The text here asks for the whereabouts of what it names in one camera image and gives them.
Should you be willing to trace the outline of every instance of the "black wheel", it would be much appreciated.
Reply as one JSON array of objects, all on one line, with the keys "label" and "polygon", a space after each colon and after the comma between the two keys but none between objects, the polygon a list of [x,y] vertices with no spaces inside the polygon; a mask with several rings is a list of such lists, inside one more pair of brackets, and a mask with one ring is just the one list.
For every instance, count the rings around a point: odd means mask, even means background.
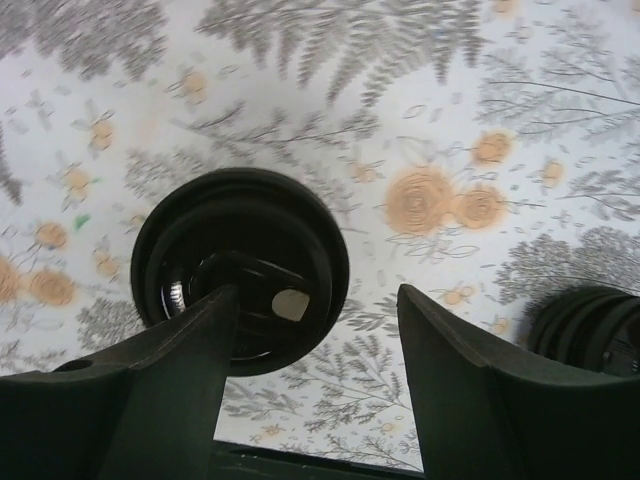
[{"label": "black wheel", "polygon": [[131,287],[155,325],[225,284],[240,291],[230,374],[259,375],[309,353],[342,309],[349,260],[329,210],[266,170],[218,170],[173,192],[136,240]]},{"label": "black wheel", "polygon": [[545,337],[547,333],[547,329],[550,328],[550,325],[557,318],[558,313],[567,305],[567,303],[572,302],[576,299],[585,299],[589,298],[590,295],[595,295],[600,292],[608,292],[615,291],[610,287],[602,287],[602,286],[592,286],[592,287],[584,287],[579,290],[571,290],[569,292],[560,294],[553,298],[540,312],[537,316],[535,323],[531,328],[531,333],[529,334],[528,346],[529,350],[532,352],[542,354],[541,353],[541,344],[542,339]]},{"label": "black wheel", "polygon": [[583,351],[583,336],[581,331],[586,328],[594,319],[603,318],[607,312],[610,312],[616,305],[624,302],[629,295],[617,291],[606,295],[599,296],[593,302],[580,307],[564,326],[560,333],[558,342],[558,354],[556,359],[559,362],[579,367],[578,352]]}]

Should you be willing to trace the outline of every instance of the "orange flower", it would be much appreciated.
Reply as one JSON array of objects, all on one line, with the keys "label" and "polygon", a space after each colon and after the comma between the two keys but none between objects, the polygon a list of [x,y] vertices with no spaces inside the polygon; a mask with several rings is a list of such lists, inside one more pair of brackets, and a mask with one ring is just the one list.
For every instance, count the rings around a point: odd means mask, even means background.
[{"label": "orange flower", "polygon": [[19,288],[20,274],[7,258],[0,257],[0,303],[15,299]]},{"label": "orange flower", "polygon": [[483,166],[504,162],[511,151],[511,138],[501,132],[486,133],[473,146],[473,161]]},{"label": "orange flower", "polygon": [[562,180],[564,167],[555,160],[550,160],[542,172],[542,182],[547,188],[555,188]]},{"label": "orange flower", "polygon": [[494,335],[504,335],[509,330],[510,322],[506,318],[497,318],[491,324],[491,332]]},{"label": "orange flower", "polygon": [[66,229],[55,222],[44,223],[36,232],[36,242],[51,250],[63,248],[67,243]]},{"label": "orange flower", "polygon": [[41,270],[31,279],[29,293],[47,305],[62,306],[73,300],[75,286],[64,273]]},{"label": "orange flower", "polygon": [[387,218],[399,233],[424,235],[442,223],[453,191],[447,177],[433,167],[412,168],[387,190]]},{"label": "orange flower", "polygon": [[458,223],[477,230],[495,225],[505,208],[502,196],[493,187],[476,186],[453,199],[453,214]]},{"label": "orange flower", "polygon": [[198,105],[207,99],[207,78],[202,73],[187,73],[182,79],[182,86],[192,105]]},{"label": "orange flower", "polygon": [[91,146],[96,150],[106,150],[113,143],[113,125],[108,120],[98,120],[91,125]]},{"label": "orange flower", "polygon": [[493,11],[501,17],[510,17],[518,8],[518,0],[493,0]]}]

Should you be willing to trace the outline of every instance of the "gray fern pattern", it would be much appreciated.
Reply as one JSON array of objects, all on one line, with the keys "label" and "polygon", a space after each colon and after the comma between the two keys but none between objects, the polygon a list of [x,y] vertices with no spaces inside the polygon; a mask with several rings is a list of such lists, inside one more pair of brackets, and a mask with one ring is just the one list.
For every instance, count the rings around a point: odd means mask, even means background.
[{"label": "gray fern pattern", "polygon": [[116,59],[140,80],[162,57],[166,22],[160,4],[146,0],[3,0],[0,60],[32,39],[42,56],[55,56],[83,80],[106,75]]},{"label": "gray fern pattern", "polygon": [[319,383],[322,397],[315,403],[314,419],[305,421],[310,433],[335,430],[340,425],[364,425],[389,408],[407,411],[406,390],[392,370],[393,352],[373,334],[356,336],[335,352],[328,344],[285,371],[281,378],[290,389]]},{"label": "gray fern pattern", "polygon": [[138,197],[157,204],[176,188],[221,166],[218,158],[188,149],[173,154],[134,149],[128,155],[125,185]]},{"label": "gray fern pattern", "polygon": [[370,107],[395,79],[430,61],[440,83],[446,82],[458,51],[474,67],[484,43],[479,11],[479,0],[214,0],[196,31],[227,38],[236,51],[250,50],[262,68],[267,54],[277,50],[283,79],[299,54],[300,88],[306,88],[330,60],[338,59],[327,103],[333,105],[363,76],[362,103]]},{"label": "gray fern pattern", "polygon": [[489,76],[480,87],[477,120],[502,124],[528,142],[578,128],[591,144],[632,134],[640,119],[639,58],[624,58],[616,70],[609,33],[585,5],[564,10],[548,30],[557,43],[542,53],[537,68],[514,49],[486,55]]},{"label": "gray fern pattern", "polygon": [[640,216],[640,175],[625,176],[622,170],[594,171],[572,180],[570,188],[560,200],[592,200],[591,212],[601,220],[633,222]]},{"label": "gray fern pattern", "polygon": [[2,124],[0,124],[0,187],[15,205],[20,205],[22,203],[22,182],[13,178],[4,154],[3,140],[4,131]]},{"label": "gray fern pattern", "polygon": [[579,246],[542,234],[509,250],[509,260],[497,271],[500,302],[529,301],[535,310],[550,295],[584,285],[609,285],[640,291],[640,236],[611,227],[587,230]]},{"label": "gray fern pattern", "polygon": [[135,305],[125,300],[98,298],[76,317],[80,324],[78,336],[82,348],[102,350],[121,342],[144,329]]},{"label": "gray fern pattern", "polygon": [[313,455],[315,457],[334,458],[357,463],[372,463],[402,470],[422,470],[419,465],[410,463],[398,456],[398,452],[403,455],[408,453],[419,454],[415,429],[405,434],[404,439],[399,444],[372,435],[365,435],[357,445],[353,445],[349,440],[348,437],[328,434],[326,436],[328,448],[323,450],[313,449],[310,445],[300,443],[283,443],[280,447],[287,452]]},{"label": "gray fern pattern", "polygon": [[[327,152],[334,152],[333,154],[337,157],[336,152],[346,150],[350,141],[371,138],[380,128],[378,117],[361,109],[341,120],[337,125],[329,123],[320,112],[309,113],[299,122],[294,122],[286,111],[275,108],[267,123],[250,128],[239,128],[236,124],[243,118],[245,109],[245,103],[240,101],[214,118],[200,119],[192,123],[174,119],[173,124],[211,139],[213,150],[220,152],[221,157],[226,154],[224,156],[228,160],[226,166],[265,165],[267,160],[272,160],[283,166],[295,168],[294,171],[288,170],[288,173],[296,176],[313,190],[333,212],[348,218],[349,214],[359,206],[353,200],[354,194],[349,185],[336,178],[330,164],[301,161],[299,159],[301,149],[327,150]],[[172,180],[168,180],[168,176],[164,173],[133,175],[133,169],[130,169],[128,178],[135,177],[141,181],[135,184],[129,181],[129,185],[140,194],[142,190],[148,191],[151,188],[148,184],[149,178],[162,178],[165,182],[183,181],[186,180],[185,174],[195,177],[207,169],[211,171],[221,166],[220,162],[207,161],[205,163],[208,167],[205,167],[203,160],[193,157],[185,157],[180,166],[176,162],[170,163],[176,170]],[[156,168],[142,167],[142,163],[136,162],[133,165],[136,165],[135,169],[138,172]],[[171,167],[166,161],[164,165],[157,168],[164,168],[163,171],[168,173]],[[169,191],[162,188],[161,195],[166,195]]]},{"label": "gray fern pattern", "polygon": [[20,340],[0,343],[0,369],[5,372],[49,371],[63,364],[66,357],[66,350],[48,349],[37,354],[24,353]]},{"label": "gray fern pattern", "polygon": [[372,308],[367,308],[359,300],[348,298],[342,307],[339,322],[346,322],[356,332],[372,332],[381,329],[390,338],[399,338],[398,313],[396,310],[397,297],[391,293],[374,302]]}]

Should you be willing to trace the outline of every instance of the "leaf pattern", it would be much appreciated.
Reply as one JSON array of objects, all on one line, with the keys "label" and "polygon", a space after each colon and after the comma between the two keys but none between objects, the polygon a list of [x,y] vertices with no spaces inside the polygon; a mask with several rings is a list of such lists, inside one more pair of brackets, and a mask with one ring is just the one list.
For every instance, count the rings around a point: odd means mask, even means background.
[{"label": "leaf pattern", "polygon": [[11,201],[20,205],[22,203],[22,183],[13,178],[13,174],[7,164],[4,153],[4,131],[0,124],[0,186],[5,191]]},{"label": "leaf pattern", "polygon": [[323,65],[339,57],[327,103],[334,104],[356,77],[367,72],[362,102],[373,106],[395,79],[425,66],[431,56],[441,83],[446,82],[458,50],[474,66],[483,44],[479,12],[479,0],[389,0],[377,6],[319,0],[300,7],[287,2],[270,5],[254,0],[236,5],[214,0],[195,30],[229,38],[237,51],[252,49],[262,68],[273,37],[279,36],[281,78],[287,77],[294,54],[302,49],[300,88],[309,86]]},{"label": "leaf pattern", "polygon": [[56,54],[66,71],[84,80],[106,75],[114,59],[132,80],[140,80],[165,49],[159,29],[167,20],[158,3],[6,0],[1,8],[0,60],[22,52],[32,38],[42,56]]}]

